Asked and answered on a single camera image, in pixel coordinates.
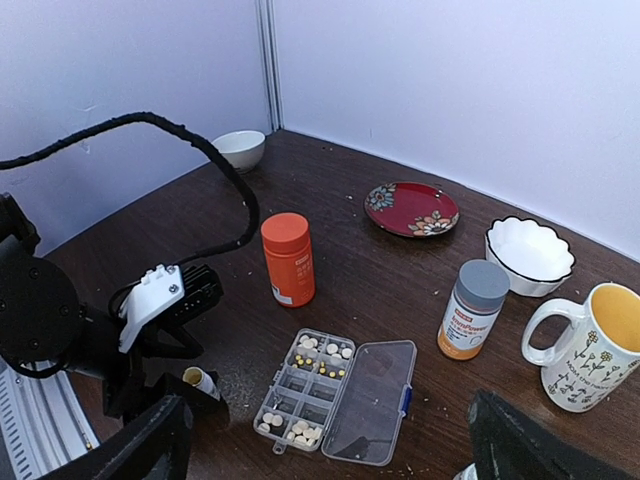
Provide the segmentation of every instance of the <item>orange bottle cap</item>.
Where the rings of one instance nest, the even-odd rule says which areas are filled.
[[[269,217],[260,231],[265,248],[277,254],[300,251],[309,243],[309,222],[297,213]]]

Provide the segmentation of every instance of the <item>table surface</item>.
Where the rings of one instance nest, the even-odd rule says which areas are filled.
[[[263,218],[297,211],[311,222],[317,295],[300,309],[280,307],[272,298],[259,237],[209,261],[225,296],[188,329],[206,347],[197,364],[221,375],[231,425],[214,431],[212,420],[197,422],[190,479],[452,478],[472,461],[466,414],[478,388],[497,392],[566,442],[640,476],[640,375],[587,413],[567,413],[552,404],[542,391],[539,369],[520,354],[524,326],[542,300],[509,294],[483,350],[471,361],[450,360],[436,345],[457,271],[466,260],[484,258],[483,236],[491,221],[531,215],[434,175],[287,131],[268,138],[259,168],[245,178]],[[362,208],[364,197],[396,180],[435,185],[450,194],[461,210],[457,227],[440,237],[412,240],[373,225]],[[150,266],[233,238],[246,220],[239,195],[213,165],[206,165],[103,220],[49,258],[71,277],[83,301],[105,309],[118,286]],[[640,290],[637,263],[557,229],[570,242],[577,265],[572,278],[549,297],[581,303],[604,281]],[[534,344],[550,345],[563,325],[549,320]],[[295,449],[276,456],[272,442],[253,431],[273,375],[304,327],[356,344],[411,339],[417,345],[413,402],[387,467],[331,461],[320,452]],[[190,363],[149,361],[150,380],[162,370],[180,375]],[[96,432],[108,438],[120,423],[102,416],[99,383],[85,377],[73,381]]]

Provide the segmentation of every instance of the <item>red plate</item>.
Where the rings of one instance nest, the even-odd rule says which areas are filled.
[[[364,210],[379,227],[412,238],[448,232],[460,218],[456,202],[446,193],[412,182],[374,188],[364,200]]]

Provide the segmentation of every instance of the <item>pill box lid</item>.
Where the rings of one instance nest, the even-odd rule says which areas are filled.
[[[391,461],[411,402],[417,351],[410,340],[365,343],[356,350],[325,431],[324,455],[379,467]]]

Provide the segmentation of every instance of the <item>gray bottle cap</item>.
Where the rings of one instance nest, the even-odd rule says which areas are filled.
[[[498,310],[510,287],[502,268],[487,260],[469,260],[458,273],[456,293],[467,305],[483,311]]]

